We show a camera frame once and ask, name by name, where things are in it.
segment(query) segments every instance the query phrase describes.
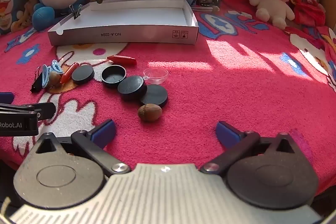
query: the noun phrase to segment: pink blanket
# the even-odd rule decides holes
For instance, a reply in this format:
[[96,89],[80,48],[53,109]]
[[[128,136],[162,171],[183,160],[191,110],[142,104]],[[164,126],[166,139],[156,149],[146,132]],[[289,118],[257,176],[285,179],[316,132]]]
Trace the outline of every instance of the pink blanket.
[[[320,178],[319,192],[336,183],[334,128],[335,92],[295,47],[288,34],[255,21],[247,0],[223,0],[217,15],[196,13],[195,46],[162,43],[89,44],[51,47],[46,32],[23,30],[0,38],[0,91],[13,92],[13,104],[54,102],[57,113],[40,125],[69,136],[111,118],[117,136],[106,151],[134,167],[144,163],[189,163],[198,167],[224,151],[215,126],[225,120],[238,129],[262,136],[289,132]],[[120,52],[137,59],[128,75],[161,66],[169,70],[163,83],[169,102],[162,117],[142,123],[138,105],[122,102],[103,87],[105,58]],[[53,59],[65,69],[73,62],[93,65],[95,78],[86,85],[72,82],[59,90],[29,90],[37,66]],[[20,164],[36,137],[0,138],[0,156]]]

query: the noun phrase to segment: brown nut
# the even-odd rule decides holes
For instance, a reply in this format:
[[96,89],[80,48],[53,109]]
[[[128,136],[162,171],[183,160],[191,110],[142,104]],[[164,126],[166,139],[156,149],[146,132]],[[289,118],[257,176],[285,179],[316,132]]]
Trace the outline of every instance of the brown nut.
[[47,89],[51,89],[54,86],[57,87],[60,84],[59,83],[60,80],[61,80],[61,76],[56,71],[50,72]]
[[158,105],[146,104],[138,109],[138,116],[144,122],[154,122],[162,115],[162,109]]

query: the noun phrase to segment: white box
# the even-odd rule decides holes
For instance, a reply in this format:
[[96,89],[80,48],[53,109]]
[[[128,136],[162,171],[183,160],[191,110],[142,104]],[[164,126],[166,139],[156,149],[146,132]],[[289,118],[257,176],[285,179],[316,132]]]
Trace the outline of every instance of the white box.
[[186,0],[105,0],[82,7],[48,31],[53,46],[161,42],[195,44],[196,17]]

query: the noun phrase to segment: magenta dot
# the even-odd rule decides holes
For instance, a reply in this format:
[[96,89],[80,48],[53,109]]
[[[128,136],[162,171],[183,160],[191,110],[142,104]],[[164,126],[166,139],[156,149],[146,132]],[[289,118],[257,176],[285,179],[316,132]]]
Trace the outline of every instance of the magenta dot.
[[106,53],[106,50],[104,48],[97,48],[93,51],[94,55],[102,55],[104,53]]

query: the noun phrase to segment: ribbed gray surface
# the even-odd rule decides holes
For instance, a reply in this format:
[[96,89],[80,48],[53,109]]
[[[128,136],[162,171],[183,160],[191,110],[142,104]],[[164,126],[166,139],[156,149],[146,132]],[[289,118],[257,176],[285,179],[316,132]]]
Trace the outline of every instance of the ribbed gray surface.
[[252,207],[221,177],[202,174],[192,164],[138,164],[128,174],[110,177],[82,205],[60,211],[24,205],[11,217],[17,224],[310,224],[319,219],[308,206],[283,212]]

